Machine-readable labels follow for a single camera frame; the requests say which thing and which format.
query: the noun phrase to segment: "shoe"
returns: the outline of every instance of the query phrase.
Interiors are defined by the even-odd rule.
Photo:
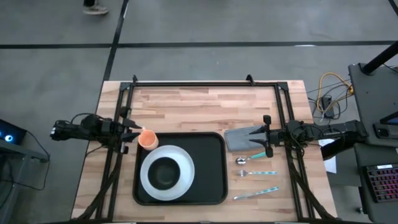
[[[83,13],[87,15],[97,16],[105,15],[109,12],[106,7],[100,6],[98,1],[95,1],[94,6],[83,6]]]

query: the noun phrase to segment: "cutlery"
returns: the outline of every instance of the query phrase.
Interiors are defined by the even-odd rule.
[[[259,175],[276,175],[277,172],[275,171],[263,171],[263,172],[247,172],[246,170],[238,170],[236,171],[238,175],[241,177],[245,177],[248,174],[259,174]]]
[[[234,200],[248,199],[249,197],[253,197],[253,196],[256,196],[256,195],[260,195],[260,194],[265,194],[265,193],[268,193],[268,192],[273,192],[273,191],[276,191],[276,190],[279,190],[279,187],[271,187],[271,188],[269,188],[267,190],[262,190],[262,191],[256,192],[256,193],[246,193],[246,194],[238,195],[238,196],[234,197]]]
[[[248,160],[257,159],[257,158],[264,157],[264,156],[266,156],[266,152],[261,152],[261,153],[259,153],[259,154],[253,155],[253,156],[248,157],[248,158],[239,157],[239,158],[236,159],[235,162],[236,162],[238,165],[245,165],[245,163],[246,163]]]

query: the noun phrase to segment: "orange cup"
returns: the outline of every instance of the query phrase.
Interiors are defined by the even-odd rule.
[[[159,140],[155,132],[151,130],[146,130],[143,128],[143,131],[140,135],[138,135],[138,144],[140,144],[146,150],[154,150],[159,145]]]

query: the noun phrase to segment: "red keyboard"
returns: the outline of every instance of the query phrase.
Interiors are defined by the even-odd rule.
[[[398,200],[398,164],[364,167],[376,203]]]

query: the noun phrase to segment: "cable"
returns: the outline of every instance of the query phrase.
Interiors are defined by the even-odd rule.
[[[293,148],[293,147],[290,147],[290,146],[286,146],[286,145],[283,145],[283,146],[288,148],[288,149],[290,149],[290,150],[293,150],[293,151],[295,151],[297,153],[297,149],[296,148]],[[292,153],[290,153],[290,156],[292,157],[292,159],[297,159],[296,157],[293,157]]]
[[[60,121],[63,121],[63,122],[65,122],[65,123],[70,124],[70,121],[67,121],[67,120],[58,120],[58,121],[56,121],[56,122],[60,122]]]
[[[7,162],[8,166],[9,166],[9,170],[10,170],[10,179],[13,182],[14,181],[14,176],[12,175],[12,166],[11,166],[11,163],[8,160],[8,158],[6,158],[6,162]],[[3,203],[0,205],[0,211],[3,208],[3,206],[6,204],[8,198],[10,197],[10,194],[12,192],[12,188],[13,188],[13,186],[11,184],[11,187],[10,187],[10,190],[8,191],[8,193],[7,193],[6,199],[4,199]]]
[[[309,97],[307,97],[308,98],[308,100],[311,102],[311,103],[314,103],[315,104],[315,107],[314,107],[314,109],[312,110],[312,112],[311,112],[311,115],[312,115],[312,118],[320,118],[320,119],[322,119],[321,117],[318,117],[318,116],[314,116],[314,113],[315,113],[315,111],[317,110],[317,101],[316,100],[314,100],[314,99],[311,99],[311,98],[309,98]],[[337,106],[338,106],[338,116],[337,116],[337,118],[326,118],[327,120],[328,120],[328,124],[327,125],[329,125],[330,124],[330,122],[333,120],[333,119],[339,119],[340,118],[340,104],[338,103],[338,102],[336,102],[336,104],[337,104]]]
[[[346,97],[346,108],[342,112],[340,112],[339,115],[344,113],[348,109],[348,100],[347,99],[348,99],[348,97]]]
[[[295,130],[297,130],[297,129],[299,129],[299,128],[302,128],[302,131],[297,135],[297,137],[299,137],[303,132],[305,132],[304,127],[311,127],[311,129],[312,129],[312,128],[317,129],[317,130],[320,132],[320,135],[318,136],[318,138],[322,138],[322,136],[323,136],[323,131],[322,131],[320,128],[318,128],[317,126],[312,125],[312,124],[303,124],[303,125],[300,125],[299,127],[296,127],[295,129],[293,129],[293,130],[290,132],[290,138],[291,138],[291,140],[294,141],[294,143],[296,143],[296,146],[295,146],[295,147],[297,147],[298,149],[297,149],[297,148],[294,148],[294,147],[289,147],[289,148],[290,148],[291,150],[295,151],[297,154],[300,153],[301,156],[304,156],[305,150],[304,150],[304,148],[303,148],[303,145],[301,145],[301,144],[299,143],[299,141],[298,141],[296,138],[293,137],[293,133],[294,133]]]
[[[97,147],[89,152],[86,153],[86,156],[88,156],[90,153],[97,151],[98,149],[101,149],[103,146]]]
[[[331,84],[331,85],[327,85],[327,86],[324,86],[324,87],[322,87],[322,88],[317,88],[317,89],[314,89],[314,90],[310,90],[310,91],[308,91],[307,93],[312,93],[313,91],[321,90],[321,89],[323,89],[323,88],[328,88],[328,87],[330,87],[330,86],[334,86],[334,85],[337,85],[337,84],[339,84],[339,83],[341,83],[341,82],[337,82],[337,83],[334,83],[334,84]]]
[[[330,119],[339,119],[339,118],[340,118],[340,115],[341,115],[341,107],[340,107],[340,104],[339,104],[338,101],[336,101],[336,104],[337,104],[337,108],[338,108],[337,118],[332,117],[332,118],[330,118]]]
[[[70,120],[70,123],[73,124],[73,121],[74,121],[77,117],[79,117],[79,116],[81,116],[81,115],[94,115],[94,116],[96,116],[97,118],[104,119],[103,117],[101,117],[101,116],[99,116],[99,115],[97,115],[97,114],[93,114],[93,113],[80,113],[80,114],[76,114],[76,115]]]
[[[347,88],[347,90],[346,90],[346,97],[344,97],[344,96],[342,96],[341,98],[339,98],[343,93],[344,93],[344,91],[342,91],[336,98],[337,98],[337,100],[335,100],[335,101],[339,101],[340,99],[347,99],[349,96],[348,96],[348,90],[350,90],[351,89],[351,85]],[[324,118],[325,117],[325,113],[326,113],[326,111],[328,111],[329,110],[329,108],[331,107],[331,106],[333,106],[333,103],[331,103],[331,104],[329,104],[329,106],[326,108],[326,109],[324,109],[323,110],[323,112],[322,112],[322,118]]]
[[[346,85],[345,85],[345,84],[341,84],[341,85],[338,85],[338,86],[335,86],[335,87],[331,88],[331,89],[328,90],[325,94],[323,94],[321,97],[319,97],[319,98],[317,99],[317,101],[321,100],[322,97],[331,96],[331,95],[328,95],[331,91],[333,91],[333,90],[335,90],[335,89],[337,89],[337,88],[339,88],[339,87],[342,87],[342,86],[346,86]]]
[[[45,171],[45,176],[44,176],[44,181],[43,181],[43,187],[42,187],[42,188],[33,187],[33,186],[30,186],[30,185],[27,185],[27,184],[22,184],[22,183],[19,183],[19,182],[15,182],[13,179],[12,179],[12,180],[0,180],[0,181],[3,181],[3,182],[11,182],[11,183],[13,183],[13,184],[21,185],[21,186],[28,187],[28,188],[34,189],[34,190],[44,190],[44,188],[45,188],[45,183],[46,183],[46,181],[47,181],[47,174],[49,173],[49,169],[50,169],[50,154],[47,152],[47,150],[44,149],[44,147],[41,145],[41,143],[39,143],[39,140],[37,140],[37,138],[36,138],[30,131],[27,131],[27,133],[29,133],[29,134],[36,140],[37,144],[43,149],[43,151],[44,151],[45,154],[47,155],[47,163],[48,163],[48,166],[47,166],[47,170]]]
[[[341,83],[343,83],[342,85],[345,85],[345,86],[347,86],[347,88],[350,88],[350,94],[349,94],[349,96],[351,96],[351,95],[354,94],[354,90],[353,90],[353,88],[352,88],[352,85],[350,85],[350,84],[347,83],[345,80],[343,80],[343,78],[342,78],[341,76],[339,76],[339,75],[337,75],[337,74],[335,74],[335,73],[333,73],[333,72],[327,72],[327,73],[323,74],[323,75],[321,76],[321,79],[319,79],[319,90],[318,90],[318,99],[317,99],[317,109],[318,109],[318,111],[321,111],[323,114],[326,113],[327,109],[326,109],[326,110],[321,109],[321,107],[320,107],[320,99],[321,99],[321,93],[322,93],[322,82],[323,82],[323,78],[325,78],[327,75],[334,75],[335,77],[337,77],[338,79],[340,79]],[[334,87],[334,88],[332,88],[331,90],[329,90],[328,93],[331,92],[332,90],[334,90],[335,88],[337,88],[337,86]],[[337,97],[337,99],[336,99],[334,102],[332,102],[330,105],[334,105],[336,101],[340,101],[340,100],[343,100],[343,99],[344,99],[344,97],[341,97],[341,98],[338,98],[338,97]]]

